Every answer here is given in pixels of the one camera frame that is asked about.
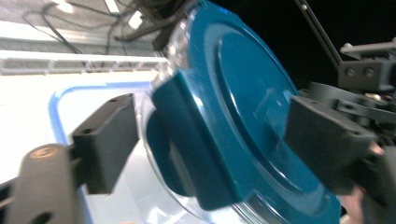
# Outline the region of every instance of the cable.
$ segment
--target cable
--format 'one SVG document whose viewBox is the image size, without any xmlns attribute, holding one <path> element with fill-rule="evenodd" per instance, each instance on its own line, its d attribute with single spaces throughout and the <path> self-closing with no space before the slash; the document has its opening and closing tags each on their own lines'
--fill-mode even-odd
<svg viewBox="0 0 396 224">
<path fill-rule="evenodd" d="M 140 0 L 142 5 L 147 4 L 149 7 L 165 7 L 169 2 L 173 0 L 162 0 L 162 1 L 148 1 L 148 0 Z"/>
<path fill-rule="evenodd" d="M 118 18 L 118 17 L 119 17 L 118 15 L 108 14 L 107 12 L 104 12 L 104 11 L 101 11 L 101 10 L 97 10 L 97 9 L 95 9 L 95 8 L 92 8 L 92 7 L 86 7 L 86 6 L 77 4 L 77 3 L 68 3 L 68 4 L 72 5 L 73 7 L 80 7 L 80 8 L 87 9 L 87 10 L 89 10 L 89 11 L 93 11 L 93 12 L 96 12 L 96 13 L 98 13 L 98 14 L 105 15 L 105 16 L 108 16 L 108 17 L 115 17 L 115 18 Z M 69 43 L 69 42 L 68 42 L 68 41 L 56 30 L 56 28 L 53 27 L 53 25 L 48 21 L 48 19 L 47 19 L 47 17 L 46 17 L 46 14 L 48 14 L 48 11 L 49 11 L 52 7 L 55 7 L 55 6 L 58 6 L 58 4 L 57 4 L 57 3 L 48 3 L 48 4 L 44 5 L 44 6 L 41 8 L 41 17 L 42 17 L 43 21 L 47 24 L 47 26 L 51 29 L 51 31 L 52 31 L 53 33 L 55 33 L 55 34 L 59 37 L 59 39 L 61 40 L 61 42 L 63 42 L 67 47 L 69 47 L 74 53 L 78 53 L 78 54 L 82 53 L 79 49 L 76 49 L 72 44 L 70 44 L 70 43 Z"/>
<path fill-rule="evenodd" d="M 131 1 L 131 2 L 128 3 L 128 4 L 125 4 L 125 3 L 121 2 L 121 0 L 117 0 L 117 2 L 118 2 L 120 5 L 122 5 L 123 7 L 131 7 L 130 5 L 131 5 L 131 3 L 132 3 L 133 1 Z"/>
<path fill-rule="evenodd" d="M 107 42 L 106 42 L 106 50 L 105 50 L 105 55 L 108 55 L 108 53 L 110 52 L 110 41 L 111 41 L 111 35 L 113 34 L 115 28 L 120 25 L 120 23 L 122 22 L 122 20 L 124 20 L 126 18 L 127 15 L 129 14 L 133 14 L 136 12 L 136 9 L 138 7 L 138 5 L 132 7 L 132 3 L 129 6 L 130 10 L 127 10 L 125 12 L 123 12 L 122 14 L 120 14 L 119 18 L 111 25 L 110 29 L 107 32 Z"/>
<path fill-rule="evenodd" d="M 124 36 L 124 30 L 125 30 L 125 26 L 126 26 L 127 24 L 128 24 L 127 21 L 125 21 L 125 22 L 122 23 L 122 26 L 121 26 L 121 36 Z M 125 42 L 124 42 L 124 41 L 121 41 L 121 44 L 122 44 L 122 50 L 123 50 L 125 56 L 129 56 L 129 55 L 128 55 L 128 51 L 126 50 L 126 47 L 125 47 Z"/>
<path fill-rule="evenodd" d="M 33 25 L 32 23 L 30 23 L 30 22 L 27 20 L 27 17 L 30 16 L 30 15 L 40 15 L 40 16 L 41 16 L 41 11 L 27 11 L 27 12 L 25 12 L 25 13 L 22 14 L 23 19 L 24 19 L 29 25 L 31 25 L 31 26 L 33 26 L 34 28 L 36 28 L 35 25 Z M 64 22 L 66 22 L 66 23 L 72 24 L 72 25 L 74 25 L 74 26 L 77 26 L 77 27 L 82 28 L 82 29 L 85 29 L 85 30 L 97 30 L 97 29 L 100 29 L 100 28 L 104 28 L 104 27 L 110 26 L 110 25 L 112 24 L 112 23 L 102 23 L 102 24 L 97 24 L 97 25 L 95 25 L 95 26 L 86 26 L 86 25 L 82 25 L 82 24 L 78 24 L 78 23 L 76 23 L 76 22 L 72 22 L 72 21 L 66 20 L 66 19 L 64 19 L 64 18 L 62 18 L 62 17 L 56 16 L 56 15 L 53 15 L 53 14 L 47 13 L 46 15 L 49 16 L 49 17 L 55 18 L 55 19 L 57 19 L 57 20 L 59 20 L 59 21 L 64 21 Z M 59 40 L 59 38 L 58 38 L 58 37 L 55 37 L 54 35 L 51 35 L 51 34 L 49 34 L 49 33 L 47 33 L 47 32 L 44 32 L 44 33 L 46 33 L 47 35 L 50 35 L 51 37 L 56 38 L 56 39 Z"/>
<path fill-rule="evenodd" d="M 41 33 L 44 33 L 44 34 L 46 34 L 46 35 L 49 35 L 50 37 L 52 37 L 52 38 L 54 38 L 54 39 L 57 39 L 58 41 L 61 41 L 61 42 L 62 42 L 62 40 L 61 40 L 60 38 L 58 38 L 58 37 L 56 37 L 55 35 L 52 35 L 52 34 L 46 32 L 46 31 L 43 31 L 43 30 L 38 29 L 35 25 L 33 25 L 32 23 L 30 23 L 30 22 L 27 20 L 27 17 L 28 17 L 28 16 L 30 16 L 30 15 L 32 15 L 32 14 L 36 14 L 36 13 L 39 14 L 39 15 L 41 15 L 41 13 L 38 12 L 38 11 L 27 11 L 27 12 L 24 12 L 24 13 L 22 14 L 22 18 L 23 18 L 30 26 L 32 26 L 33 28 L 35 28 L 37 31 L 39 31 L 39 32 L 41 32 Z"/>
<path fill-rule="evenodd" d="M 184 13 L 179 13 L 178 15 L 177 14 L 173 15 L 173 16 L 165 19 L 165 20 L 159 21 L 158 23 L 156 23 L 156 24 L 154 24 L 154 25 L 152 25 L 152 26 L 150 26 L 148 28 L 145 28 L 145 29 L 142 29 L 142 30 L 138 30 L 138 31 L 136 31 L 136 32 L 134 32 L 134 33 L 132 33 L 130 35 L 127 35 L 127 36 L 115 36 L 115 39 L 119 40 L 119 41 L 134 41 L 137 38 L 140 38 L 140 37 L 142 37 L 144 35 L 149 35 L 151 33 L 159 31 L 159 30 L 161 30 L 163 28 L 171 26 L 171 25 L 175 24 L 176 22 L 178 22 L 179 20 L 181 20 L 184 16 L 185 16 Z"/>
</svg>

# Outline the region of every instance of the hand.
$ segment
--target hand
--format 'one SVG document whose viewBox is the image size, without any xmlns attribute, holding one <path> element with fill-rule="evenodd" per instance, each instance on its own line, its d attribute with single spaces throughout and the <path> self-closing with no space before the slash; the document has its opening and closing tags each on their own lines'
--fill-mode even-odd
<svg viewBox="0 0 396 224">
<path fill-rule="evenodd" d="M 376 143 L 372 143 L 370 149 L 377 154 L 384 153 L 384 150 Z M 361 209 L 363 196 L 364 189 L 361 187 L 355 187 L 351 195 L 340 197 L 341 205 L 345 207 L 346 212 L 349 215 L 349 224 L 363 224 L 363 212 Z"/>
</svg>

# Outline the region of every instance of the black mechanical part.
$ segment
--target black mechanical part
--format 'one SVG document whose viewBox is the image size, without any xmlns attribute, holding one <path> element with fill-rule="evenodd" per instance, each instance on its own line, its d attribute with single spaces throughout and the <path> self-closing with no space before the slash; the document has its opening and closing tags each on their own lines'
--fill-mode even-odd
<svg viewBox="0 0 396 224">
<path fill-rule="evenodd" d="M 364 186 L 363 216 L 365 223 L 391 224 L 396 220 L 396 147 L 384 147 L 383 155 L 363 161 L 357 175 Z"/>
<path fill-rule="evenodd" d="M 319 83 L 311 83 L 309 90 L 300 91 L 300 94 L 337 110 L 344 117 L 377 134 L 396 135 L 396 106 L 393 101 L 378 102 L 361 94 Z"/>
<path fill-rule="evenodd" d="M 107 101 L 73 139 L 68 148 L 45 145 L 24 157 L 5 204 L 6 223 L 85 223 L 77 187 L 87 183 L 89 193 L 110 193 L 138 141 L 132 94 Z"/>
<path fill-rule="evenodd" d="M 161 31 L 153 40 L 152 46 L 155 50 L 162 51 L 169 42 L 169 38 L 177 23 L 186 17 L 185 7 L 191 5 L 194 1 L 171 0 L 158 1 L 157 4 L 152 4 L 148 0 L 139 0 L 137 3 L 140 6 L 139 9 L 142 10 L 142 13 L 146 17 L 152 20 L 153 25 L 148 28 L 139 29 L 129 35 L 115 36 L 115 39 L 119 41 L 134 41 L 144 35 Z"/>
<path fill-rule="evenodd" d="M 81 223 L 81 207 L 67 148 L 45 145 L 28 153 L 12 194 L 6 222 Z"/>
<path fill-rule="evenodd" d="M 338 68 L 338 87 L 359 91 L 393 91 L 389 84 L 395 61 L 363 60 L 342 62 Z"/>
<path fill-rule="evenodd" d="M 291 99 L 286 143 L 335 194 L 352 191 L 353 165 L 370 153 L 375 139 L 375 134 L 326 105 L 303 97 Z"/>
<path fill-rule="evenodd" d="M 132 94 L 107 101 L 75 129 L 89 193 L 111 193 L 138 139 Z"/>
<path fill-rule="evenodd" d="M 0 184 L 0 224 L 5 223 L 6 208 L 12 203 L 11 188 L 16 179 L 8 180 L 5 183 Z"/>
</svg>

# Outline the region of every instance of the teal plastic lid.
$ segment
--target teal plastic lid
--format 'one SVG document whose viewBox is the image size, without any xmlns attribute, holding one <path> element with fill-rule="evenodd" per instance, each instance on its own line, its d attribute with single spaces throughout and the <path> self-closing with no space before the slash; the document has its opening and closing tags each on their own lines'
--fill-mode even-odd
<svg viewBox="0 0 396 224">
<path fill-rule="evenodd" d="M 152 93 L 147 127 L 166 185 L 205 210 L 242 204 L 271 223 L 338 222 L 335 196 L 283 141 L 297 90 L 273 52 L 207 2 L 185 30 L 186 62 Z"/>
</svg>

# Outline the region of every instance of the bolt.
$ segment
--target bolt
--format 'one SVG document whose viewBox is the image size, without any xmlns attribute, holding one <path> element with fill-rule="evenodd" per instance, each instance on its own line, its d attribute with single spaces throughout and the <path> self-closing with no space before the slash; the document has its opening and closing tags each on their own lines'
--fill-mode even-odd
<svg viewBox="0 0 396 224">
<path fill-rule="evenodd" d="M 355 70 L 353 70 L 352 68 L 347 68 L 345 74 L 347 77 L 353 77 L 355 75 Z"/>
<path fill-rule="evenodd" d="M 41 158 L 51 157 L 56 153 L 57 153 L 56 147 L 45 147 L 45 148 L 40 148 L 39 150 L 34 151 L 31 154 L 31 157 L 34 159 L 41 159 Z"/>
<path fill-rule="evenodd" d="M 364 75 L 366 77 L 373 77 L 375 75 L 375 71 L 373 68 L 366 68 L 364 69 Z"/>
<path fill-rule="evenodd" d="M 349 44 L 349 43 L 346 43 L 345 45 L 344 45 L 344 48 L 352 48 L 353 46 L 351 45 L 351 44 Z"/>
</svg>

